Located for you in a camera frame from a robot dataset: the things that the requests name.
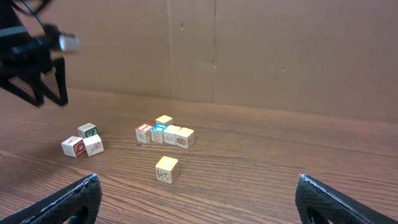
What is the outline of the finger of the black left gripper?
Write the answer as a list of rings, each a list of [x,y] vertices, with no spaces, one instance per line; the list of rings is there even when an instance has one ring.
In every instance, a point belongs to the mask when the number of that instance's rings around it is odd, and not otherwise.
[[[44,95],[54,103],[64,106],[68,103],[68,95],[65,78],[65,59],[56,58],[53,61],[51,71],[40,74],[42,91]]]
[[[28,83],[21,80],[19,77],[1,78],[1,88],[36,107],[39,107],[44,103],[43,94],[34,90]]]

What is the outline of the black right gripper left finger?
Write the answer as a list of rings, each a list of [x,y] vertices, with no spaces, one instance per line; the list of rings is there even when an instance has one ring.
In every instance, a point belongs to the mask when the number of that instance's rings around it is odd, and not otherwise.
[[[98,174],[64,187],[52,195],[1,220],[7,224],[84,223],[96,221],[102,189]]]

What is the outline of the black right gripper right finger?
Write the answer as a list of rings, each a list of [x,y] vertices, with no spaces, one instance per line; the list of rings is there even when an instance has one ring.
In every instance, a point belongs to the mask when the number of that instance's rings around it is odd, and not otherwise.
[[[300,174],[295,204],[302,223],[312,224],[397,224],[353,198],[314,179]]]

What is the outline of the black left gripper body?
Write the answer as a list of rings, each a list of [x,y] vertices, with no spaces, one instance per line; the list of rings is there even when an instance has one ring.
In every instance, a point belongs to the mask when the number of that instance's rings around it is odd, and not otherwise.
[[[28,1],[1,0],[1,78],[17,76],[26,67],[46,73],[53,67],[51,51],[77,52],[80,40],[44,23],[39,14],[51,3],[41,0],[37,7]],[[37,19],[43,34],[32,37],[17,13]]]

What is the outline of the red letter wooden block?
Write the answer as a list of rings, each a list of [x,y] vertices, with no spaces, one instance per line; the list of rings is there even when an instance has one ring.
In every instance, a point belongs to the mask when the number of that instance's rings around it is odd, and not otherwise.
[[[61,143],[63,152],[67,156],[78,157],[86,150],[83,138],[71,136]]]

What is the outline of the white M wooden block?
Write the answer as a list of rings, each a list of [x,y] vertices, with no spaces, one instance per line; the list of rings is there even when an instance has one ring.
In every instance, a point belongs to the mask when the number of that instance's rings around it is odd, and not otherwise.
[[[89,157],[104,152],[104,146],[98,134],[84,138],[83,143],[85,144],[86,153]]]

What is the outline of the yellow front wooden block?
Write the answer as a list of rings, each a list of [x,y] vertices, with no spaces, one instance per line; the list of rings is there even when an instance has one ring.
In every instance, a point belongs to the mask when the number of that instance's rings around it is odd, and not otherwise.
[[[155,174],[157,180],[172,184],[179,174],[178,159],[163,156],[155,165]]]

